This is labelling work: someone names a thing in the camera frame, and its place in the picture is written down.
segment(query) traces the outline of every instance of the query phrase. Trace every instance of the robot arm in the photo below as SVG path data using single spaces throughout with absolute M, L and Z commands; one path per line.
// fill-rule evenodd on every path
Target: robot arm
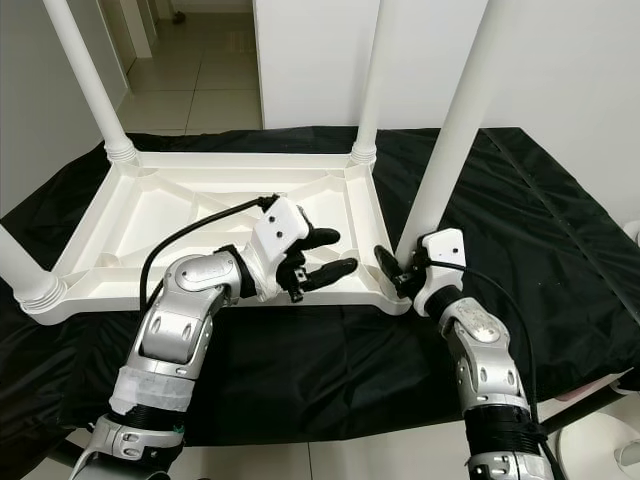
M 335 230 L 315 229 L 301 208 L 279 198 L 254 227 L 242 251 L 190 255 L 169 266 L 158 299 L 144 314 L 127 363 L 120 369 L 111 411 L 96 423 L 71 479 L 167 479 L 183 447 L 184 419 L 214 335 L 213 317 L 240 298 L 292 301 L 352 273 L 355 259 L 307 273 L 303 250 L 335 243 Z
M 462 294 L 462 272 L 433 266 L 465 265 L 462 232 L 448 229 L 419 240 L 409 272 L 382 247 L 376 257 L 401 296 L 437 322 L 456 364 L 467 429 L 471 480 L 551 480 L 540 454 L 541 433 L 531 419 L 520 375 L 509 355 L 509 332 L 475 299 Z

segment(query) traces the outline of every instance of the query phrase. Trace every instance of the floor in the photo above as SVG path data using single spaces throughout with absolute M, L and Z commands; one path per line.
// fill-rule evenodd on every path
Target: floor
M 118 116 L 127 132 L 199 135 L 261 129 L 252 14 L 188 14 L 160 20 L 152 59 L 128 72 Z
M 594 388 L 610 381 L 603 379 Z M 542 403 L 541 418 L 573 401 Z M 639 395 L 629 395 L 603 412 L 640 431 Z M 69 438 L 84 446 L 89 434 L 77 430 Z M 468 456 L 464 424 L 454 422 L 344 442 L 187 448 L 169 474 L 172 480 L 468 480 L 464 466 Z M 47 459 L 25 480 L 66 480 L 70 472 L 70 468 Z

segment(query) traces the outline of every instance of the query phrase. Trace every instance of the black cloth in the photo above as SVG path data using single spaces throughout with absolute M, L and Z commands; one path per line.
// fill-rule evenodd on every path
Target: black cloth
M 437 134 L 378 135 L 374 179 L 394 245 Z M 346 153 L 355 129 L 131 137 L 153 151 Z M 3 225 L 52 267 L 108 168 L 96 147 Z M 522 130 L 478 134 L 441 227 L 464 231 L 468 264 L 499 281 L 525 312 L 540 400 L 638 364 L 640 249 Z M 526 382 L 526 346 L 506 300 L 472 277 L 464 285 L 511 330 Z M 107 410 L 138 320 L 131 312 L 85 313 L 43 327 L 20 311 L 4 282 L 0 288 L 0 471 L 11 478 Z M 209 349 L 195 388 L 189 445 L 347 439 L 459 418 L 446 344 L 413 311 L 225 309 L 216 318 L 222 341 Z

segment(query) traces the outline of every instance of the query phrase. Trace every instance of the white pipe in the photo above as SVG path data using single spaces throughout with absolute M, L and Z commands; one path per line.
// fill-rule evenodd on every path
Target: white pipe
M 489 0 L 451 101 L 429 165 L 396 249 L 403 267 L 410 263 L 418 237 L 437 230 L 478 128 L 491 102 L 509 42 L 515 0 Z
M 376 135 L 378 116 L 382 101 L 384 73 L 389 63 L 389 52 L 393 42 L 393 15 L 396 6 L 393 0 L 380 0 L 378 20 L 373 37 L 369 72 L 365 85 L 364 103 L 360 114 L 358 136 L 353 144 L 351 156 L 356 163 L 370 164 L 376 159 Z
M 50 306 L 66 290 L 64 283 L 38 265 L 3 226 L 0 226 L 0 277 L 13 289 L 14 297 L 25 310 Z
M 136 150 L 120 125 L 120 120 L 118 120 L 109 95 L 102 85 L 100 75 L 91 60 L 91 55 L 82 39 L 80 30 L 78 30 L 69 5 L 66 0 L 43 0 L 43 2 L 93 117 L 104 137 L 109 160 L 135 162 Z

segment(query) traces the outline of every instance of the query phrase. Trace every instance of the black wire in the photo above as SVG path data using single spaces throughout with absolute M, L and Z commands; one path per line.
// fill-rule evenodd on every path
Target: black wire
M 516 303 L 514 298 L 511 296 L 509 292 L 507 292 L 502 287 L 502 285 L 500 285 L 494 279 L 485 275 L 482 272 L 474 270 L 473 268 L 465 267 L 464 265 L 458 265 L 456 263 L 438 262 L 435 260 L 429 260 L 429 264 L 434 267 L 442 267 L 442 268 L 450 268 L 452 270 L 459 270 L 461 272 L 473 275 L 474 277 L 478 277 L 481 280 L 484 280 L 485 282 L 493 286 L 499 292 L 501 292 L 505 296 L 505 298 L 509 301 L 511 308 L 516 313 L 516 317 L 518 318 L 518 321 L 522 325 L 522 331 L 524 332 L 524 338 L 527 343 L 527 350 L 528 350 L 527 353 L 529 357 L 529 388 L 528 388 L 529 395 L 528 396 L 529 396 L 529 405 L 531 408 L 531 419 L 535 424 L 540 424 L 540 418 L 538 416 L 538 381 L 537 381 L 535 354 L 533 351 L 533 342 L 531 341 L 531 335 L 529 335 L 529 328 L 527 326 L 527 322 L 524 319 L 524 315 L 522 314 L 522 311 L 518 307 L 518 304 Z M 551 465 L 551 470 L 553 472 L 553 476 L 555 480 L 565 480 L 566 477 L 564 475 L 564 472 L 562 471 L 562 468 L 560 467 L 558 460 L 553 455 L 553 452 L 551 451 L 549 444 L 546 441 L 542 441 L 540 442 L 540 446 L 542 447 L 542 451 L 544 452 L 547 459 L 549 460 L 549 464 Z
M 162 280 L 160 280 L 158 282 L 158 285 L 156 285 L 156 288 L 153 289 L 153 292 L 151 293 L 151 296 L 149 297 L 149 300 L 147 301 L 147 305 L 144 308 L 145 312 L 148 312 L 151 307 L 153 306 L 153 302 L 156 301 L 156 299 L 158 298 L 158 295 L 160 295 L 160 290 L 162 290 L 162 286 L 164 285 L 164 282 Z
M 198 220 L 197 222 L 192 223 L 191 225 L 187 225 L 183 229 L 178 230 L 176 233 L 168 236 L 162 242 L 160 242 L 153 250 L 151 250 L 151 253 L 149 253 L 146 260 L 144 261 L 144 265 L 142 266 L 142 271 L 140 272 L 140 318 L 142 319 L 144 317 L 144 314 L 147 311 L 147 305 L 153 303 L 151 301 L 147 301 L 147 282 L 149 279 L 149 270 L 151 270 L 151 264 L 153 263 L 155 258 L 158 256 L 158 254 L 162 250 L 164 250 L 166 247 L 171 245 L 176 240 L 184 237 L 185 235 L 193 232 L 194 230 L 197 230 L 198 228 L 204 225 L 207 225 L 211 222 L 215 222 L 217 220 L 221 220 L 230 215 L 234 215 L 243 210 L 246 210 L 247 208 L 262 206 L 263 204 L 265 204 L 265 202 L 272 201 L 273 199 L 274 197 L 259 197 L 259 198 L 256 198 L 255 200 L 251 200 L 249 202 L 236 205 L 235 207 L 228 208 L 227 210 L 223 210 L 222 212 L 209 215 L 208 217 Z M 156 297 L 160 293 L 161 288 L 162 288 L 162 284 L 156 286 L 154 290 L 154 294 Z

